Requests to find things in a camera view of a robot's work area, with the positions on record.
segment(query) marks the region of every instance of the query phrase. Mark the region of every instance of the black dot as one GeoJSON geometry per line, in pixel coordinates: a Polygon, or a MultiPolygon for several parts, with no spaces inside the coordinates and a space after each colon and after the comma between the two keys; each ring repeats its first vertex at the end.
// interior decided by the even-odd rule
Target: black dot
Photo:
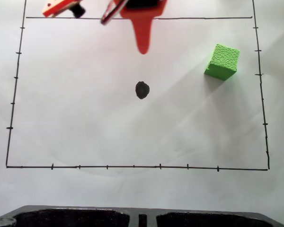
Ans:
{"type": "Polygon", "coordinates": [[[143,81],[140,81],[136,85],[136,94],[139,99],[144,99],[150,92],[150,87],[143,81]]]}

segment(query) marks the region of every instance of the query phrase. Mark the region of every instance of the black line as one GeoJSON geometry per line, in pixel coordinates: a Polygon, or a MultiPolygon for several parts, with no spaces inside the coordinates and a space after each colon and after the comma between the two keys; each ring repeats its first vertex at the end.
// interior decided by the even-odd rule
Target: black line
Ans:
{"type": "MultiPolygon", "coordinates": [[[[16,100],[18,72],[19,72],[19,62],[20,62],[20,54],[21,54],[21,45],[22,45],[22,36],[23,36],[23,28],[24,28],[24,19],[25,19],[25,10],[26,10],[26,8],[27,8],[27,0],[24,1],[22,26],[21,26],[21,37],[20,37],[19,51],[17,52],[17,54],[18,54],[18,61],[17,61],[17,72],[16,72],[16,76],[15,76],[16,81],[15,81],[15,89],[14,89],[14,98],[13,98],[13,102],[12,103],[15,103],[15,100],[16,100]]],[[[11,131],[13,129],[14,111],[15,111],[15,105],[13,104],[12,110],[11,110],[10,126],[8,127],[8,129],[9,129],[9,141],[8,141],[8,150],[7,150],[7,153],[6,153],[6,161],[5,161],[5,166],[6,167],[8,166],[8,160],[9,160],[9,146],[10,146],[11,131]]]]}
{"type": "MultiPolygon", "coordinates": [[[[266,130],[266,120],[265,120],[265,111],[264,111],[264,99],[263,99],[263,91],[262,91],[262,74],[261,74],[261,66],[260,66],[260,49],[259,49],[259,42],[258,42],[258,35],[257,35],[257,23],[256,23],[256,13],[255,13],[255,5],[254,0],[253,2],[253,9],[254,9],[254,21],[255,21],[255,27],[256,30],[256,37],[257,37],[257,52],[258,52],[258,65],[259,65],[259,76],[260,76],[260,88],[261,88],[261,96],[262,96],[262,108],[263,108],[263,117],[264,117],[264,127],[265,127],[265,134],[266,134],[266,153],[268,157],[268,169],[270,169],[269,166],[269,153],[268,153],[268,143],[267,143],[267,130],[266,130]]],[[[16,90],[17,90],[17,81],[18,81],[18,71],[19,71],[19,60],[20,60],[20,54],[21,54],[21,45],[22,45],[22,36],[23,36],[23,29],[24,29],[24,19],[25,18],[39,18],[39,19],[51,19],[51,17],[25,17],[25,11],[26,11],[26,4],[27,0],[25,0],[24,3],[24,10],[23,10],[23,19],[22,19],[22,27],[21,27],[21,38],[20,38],[20,45],[19,45],[19,51],[18,54],[18,62],[17,62],[17,72],[16,76],[14,77],[16,79],[15,82],[15,90],[14,90],[14,98],[13,98],[13,106],[12,106],[12,113],[11,113],[11,121],[10,121],[10,127],[9,129],[9,141],[8,141],[8,149],[7,149],[7,157],[6,157],[6,168],[49,168],[49,169],[57,169],[57,168],[178,168],[178,169],[211,169],[211,170],[217,170],[218,172],[220,170],[246,170],[246,171],[267,171],[268,169],[249,169],[249,168],[221,168],[219,166],[217,167],[190,167],[188,164],[187,166],[162,166],[161,164],[159,166],[54,166],[53,164],[51,166],[8,166],[8,157],[9,157],[9,146],[10,146],[10,138],[11,138],[11,130],[13,129],[12,123],[13,123],[13,116],[14,116],[14,106],[15,106],[15,99],[16,99],[16,90]]],[[[163,18],[163,17],[156,17],[154,19],[156,20],[178,20],[178,19],[251,19],[253,17],[171,17],[171,18],[163,18]]],[[[55,19],[75,19],[73,17],[55,17],[55,19]]],[[[100,20],[100,18],[88,18],[83,17],[80,19],[88,19],[88,20],[100,20]]],[[[114,20],[127,20],[126,18],[114,18],[114,20]]]]}
{"type": "MultiPolygon", "coordinates": [[[[27,19],[81,19],[81,20],[100,20],[97,17],[26,17],[27,19]]],[[[193,20],[193,19],[252,19],[252,17],[155,17],[154,20],[193,20]]],[[[128,18],[113,18],[113,20],[129,20],[128,18]]]]}
{"type": "Polygon", "coordinates": [[[256,31],[256,38],[257,38],[257,57],[258,57],[258,65],[259,65],[259,77],[260,77],[260,90],[261,90],[261,99],[262,99],[262,110],[263,110],[263,119],[264,119],[264,128],[265,128],[265,141],[266,141],[266,154],[267,154],[267,166],[270,169],[270,159],[269,159],[269,152],[268,152],[268,142],[267,142],[267,123],[265,119],[265,109],[264,109],[264,98],[263,98],[263,89],[262,89],[262,73],[261,73],[261,61],[260,61],[260,48],[259,48],[259,38],[257,35],[257,21],[256,21],[256,9],[255,9],[255,2],[252,0],[252,6],[254,10],[254,20],[255,26],[253,27],[256,31]]]}
{"type": "Polygon", "coordinates": [[[7,166],[7,168],[47,168],[47,169],[82,169],[82,168],[178,168],[178,169],[213,169],[213,170],[249,170],[249,171],[267,171],[268,169],[246,169],[246,168],[221,168],[221,167],[187,167],[187,166],[7,166]]]}

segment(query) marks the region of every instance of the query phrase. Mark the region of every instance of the green cube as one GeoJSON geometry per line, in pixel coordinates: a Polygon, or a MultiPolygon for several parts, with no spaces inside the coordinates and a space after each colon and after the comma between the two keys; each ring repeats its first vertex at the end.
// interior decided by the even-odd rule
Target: green cube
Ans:
{"type": "Polygon", "coordinates": [[[227,80],[237,71],[239,54],[239,50],[217,44],[204,74],[221,80],[227,80]]]}

